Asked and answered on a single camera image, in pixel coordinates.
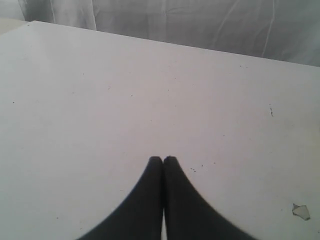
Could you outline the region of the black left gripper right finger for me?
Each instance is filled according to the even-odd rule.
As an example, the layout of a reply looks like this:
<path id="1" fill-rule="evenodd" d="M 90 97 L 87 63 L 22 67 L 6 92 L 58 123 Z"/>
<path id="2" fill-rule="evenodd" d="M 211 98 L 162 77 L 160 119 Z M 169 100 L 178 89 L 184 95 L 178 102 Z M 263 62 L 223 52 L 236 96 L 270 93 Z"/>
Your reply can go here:
<path id="1" fill-rule="evenodd" d="M 162 198 L 168 240 L 251 240 L 212 208 L 191 184 L 178 159 L 167 156 L 162 167 Z"/>

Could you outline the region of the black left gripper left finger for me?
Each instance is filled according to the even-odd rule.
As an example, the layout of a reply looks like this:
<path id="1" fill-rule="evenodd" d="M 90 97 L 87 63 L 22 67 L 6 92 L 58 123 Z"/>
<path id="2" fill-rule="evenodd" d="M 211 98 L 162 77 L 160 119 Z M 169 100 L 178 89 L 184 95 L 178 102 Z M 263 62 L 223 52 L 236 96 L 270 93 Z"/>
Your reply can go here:
<path id="1" fill-rule="evenodd" d="M 163 162 L 149 158 L 123 202 L 81 240 L 160 240 L 163 224 Z"/>

